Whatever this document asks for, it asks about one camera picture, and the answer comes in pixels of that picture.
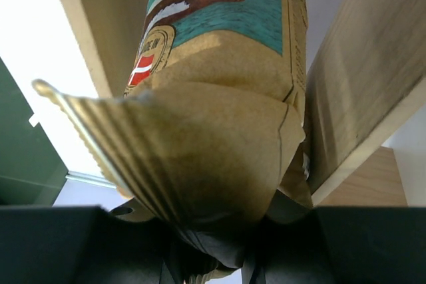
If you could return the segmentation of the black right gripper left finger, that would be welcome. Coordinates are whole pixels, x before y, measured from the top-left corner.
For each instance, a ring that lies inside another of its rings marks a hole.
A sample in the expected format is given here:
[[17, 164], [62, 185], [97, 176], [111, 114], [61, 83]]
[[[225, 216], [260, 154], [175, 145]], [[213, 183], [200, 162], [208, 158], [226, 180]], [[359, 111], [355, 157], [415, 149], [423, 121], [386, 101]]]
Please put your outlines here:
[[183, 283], [171, 234], [98, 207], [1, 208], [2, 283]]

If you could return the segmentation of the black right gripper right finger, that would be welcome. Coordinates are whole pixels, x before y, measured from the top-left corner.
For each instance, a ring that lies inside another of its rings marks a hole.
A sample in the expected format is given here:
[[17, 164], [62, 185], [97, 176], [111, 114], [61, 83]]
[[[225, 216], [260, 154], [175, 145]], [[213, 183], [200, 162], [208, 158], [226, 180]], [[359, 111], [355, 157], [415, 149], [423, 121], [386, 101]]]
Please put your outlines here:
[[276, 192], [243, 283], [424, 283], [425, 208], [308, 209]]

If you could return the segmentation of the large kettle cooked chips bag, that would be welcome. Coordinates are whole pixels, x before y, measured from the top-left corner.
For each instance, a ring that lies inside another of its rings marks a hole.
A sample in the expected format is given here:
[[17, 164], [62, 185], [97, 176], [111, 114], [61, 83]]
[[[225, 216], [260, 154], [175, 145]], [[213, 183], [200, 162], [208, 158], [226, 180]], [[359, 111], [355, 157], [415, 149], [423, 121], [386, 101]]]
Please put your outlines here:
[[36, 80], [104, 175], [159, 219], [177, 283], [241, 268], [283, 192], [305, 208], [306, 0], [148, 0], [122, 98]]

